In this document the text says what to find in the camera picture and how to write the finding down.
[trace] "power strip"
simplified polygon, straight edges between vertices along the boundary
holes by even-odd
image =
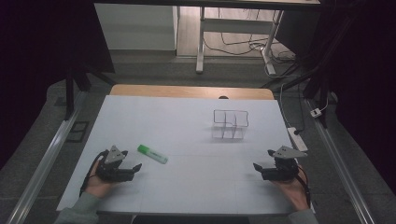
[[[300,151],[307,151],[308,148],[306,147],[303,138],[299,134],[295,134],[295,128],[288,128],[289,136],[293,141],[293,144],[299,149]]]

